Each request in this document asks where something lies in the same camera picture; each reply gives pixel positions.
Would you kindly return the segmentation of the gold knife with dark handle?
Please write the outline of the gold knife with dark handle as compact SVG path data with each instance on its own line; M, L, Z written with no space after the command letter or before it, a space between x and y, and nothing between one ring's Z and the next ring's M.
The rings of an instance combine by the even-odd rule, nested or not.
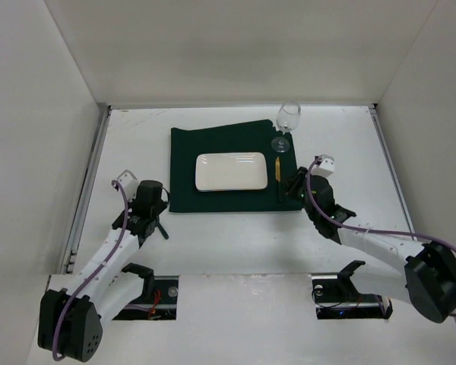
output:
M275 179L277 181L277 200L279 201L279 203L281 203L283 201L283 193L281 181L281 165L279 157L277 157L275 160Z

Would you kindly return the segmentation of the gold fork with dark handle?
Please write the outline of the gold fork with dark handle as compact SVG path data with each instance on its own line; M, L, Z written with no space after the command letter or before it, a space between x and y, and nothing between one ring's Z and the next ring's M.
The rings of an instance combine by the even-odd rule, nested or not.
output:
M169 239L169 234L166 232L166 230L163 228L163 226L161 224L158 224L157 227L158 227L161 235L163 236L163 238L165 240L168 240Z

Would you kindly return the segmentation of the dark green cloth napkin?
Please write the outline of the dark green cloth napkin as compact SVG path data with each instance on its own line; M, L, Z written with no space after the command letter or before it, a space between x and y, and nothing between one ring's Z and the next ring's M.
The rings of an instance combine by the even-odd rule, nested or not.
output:
M302 203L283 197L278 200L275 181L275 160L280 159L281 179L296 174L295 143L285 134L291 145L288 152L277 153L271 142L282 133L273 122L263 119L222 125L207 129L170 130L170 203L173 213L225 213L299 211ZM268 187L259 191L200 192L195 187L195 164L200 154L229 152L260 152L268 163Z

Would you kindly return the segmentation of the clear wine glass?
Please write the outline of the clear wine glass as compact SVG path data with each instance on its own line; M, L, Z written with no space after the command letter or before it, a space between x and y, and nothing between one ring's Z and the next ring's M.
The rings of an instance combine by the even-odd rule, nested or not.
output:
M301 112L301 106L295 101L287 101L280 107L276 118L276 128L282 135L276 136L271 142L271 147L277 153L285 153L290 149L290 142L285 134L291 133L297 128Z

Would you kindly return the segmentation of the white rectangular plate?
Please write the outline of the white rectangular plate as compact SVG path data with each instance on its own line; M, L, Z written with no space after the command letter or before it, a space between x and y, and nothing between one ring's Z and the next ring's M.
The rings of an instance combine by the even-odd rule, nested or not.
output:
M195 164L195 187L199 192L266 189L265 157L260 152L200 154Z

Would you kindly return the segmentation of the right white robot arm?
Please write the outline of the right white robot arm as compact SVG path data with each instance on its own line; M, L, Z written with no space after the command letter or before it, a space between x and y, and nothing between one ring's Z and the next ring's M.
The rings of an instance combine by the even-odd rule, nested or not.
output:
M456 247L420 233L378 230L357 214L337 204L334 191L319 163L300 167L286 179L280 193L298 202L318 233L391 267L371 273L363 260L354 260L327 279L316 278L312 296L329 310L361 296L377 301L391 297L411 304L426 319L442 323L456 317Z

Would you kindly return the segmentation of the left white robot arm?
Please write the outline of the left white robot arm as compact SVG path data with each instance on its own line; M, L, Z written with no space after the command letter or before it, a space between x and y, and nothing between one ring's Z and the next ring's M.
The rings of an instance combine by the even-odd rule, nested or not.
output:
M120 192L122 213L93 258L61 289L48 289L40 301L37 343L56 362L70 358L82 363L96 353L106 323L135 300L157 305L161 292L151 268L131 263L155 230L162 230L160 214L168 207L166 190L155 180L133 179Z

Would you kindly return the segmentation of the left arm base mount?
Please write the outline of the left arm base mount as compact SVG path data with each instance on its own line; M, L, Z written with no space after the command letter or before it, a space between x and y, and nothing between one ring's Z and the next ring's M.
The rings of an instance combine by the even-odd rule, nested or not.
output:
M131 301L114 321L170 321L176 319L179 276L156 276L148 299Z

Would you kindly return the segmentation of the right aluminium rail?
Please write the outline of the right aluminium rail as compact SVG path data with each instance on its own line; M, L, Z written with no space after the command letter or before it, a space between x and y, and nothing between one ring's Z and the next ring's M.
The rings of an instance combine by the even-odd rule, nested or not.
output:
M375 130L380 142L380 145L382 147L386 164L388 165L388 169L390 170L391 178L401 205L401 209L406 217L409 217L409 211L407 208L407 203L405 202L405 198L401 189L401 184L400 181L397 177L396 170L394 168L393 160L390 155L390 151L388 149L387 141L385 140L383 129L378 117L378 112L377 112L377 104L371 104L369 106L369 112L372 117L373 124L375 126Z

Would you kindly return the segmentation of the aluminium rail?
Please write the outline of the aluminium rail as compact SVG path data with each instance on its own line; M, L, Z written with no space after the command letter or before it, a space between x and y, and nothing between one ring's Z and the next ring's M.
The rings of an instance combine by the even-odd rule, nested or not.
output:
M390 170L391 178L401 205L401 209L406 217L409 217L409 211L407 208L407 203L405 202L405 198L401 189L401 184L400 181L397 177L396 170L394 168L393 160L390 155L390 151L388 149L387 141L385 140L383 129L378 117L378 112L377 112L377 104L371 104L369 106L369 112L372 117L373 124L375 126L375 130L380 142L380 145L382 147L386 164L388 165L388 169Z
M87 216L87 209L90 203L90 197L100 163L100 156L106 138L107 127L109 125L111 106L107 103L98 103L97 106L99 110L97 127L81 185L81 193L74 210L73 221L68 231L68 235L66 236L64 248L62 249L61 259L57 269L59 274L71 274L73 271Z

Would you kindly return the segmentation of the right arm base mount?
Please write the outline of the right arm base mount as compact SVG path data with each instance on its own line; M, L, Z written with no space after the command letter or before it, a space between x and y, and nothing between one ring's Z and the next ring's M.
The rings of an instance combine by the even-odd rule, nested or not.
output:
M359 293L348 278L336 274L313 275L311 297L317 319L390 319L390 299Z

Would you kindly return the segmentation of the left aluminium rail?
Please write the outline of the left aluminium rail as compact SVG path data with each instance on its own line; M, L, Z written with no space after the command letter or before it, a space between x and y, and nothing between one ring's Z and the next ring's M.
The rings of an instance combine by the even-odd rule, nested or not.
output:
M97 127L81 185L81 193L74 210L73 221L68 231L68 235L66 236L64 248L62 249L61 259L57 269L59 274L71 274L73 271L87 216L87 209L90 203L90 197L100 163L100 156L106 138L107 127L109 125L111 106L107 103L98 103L97 106L99 110Z

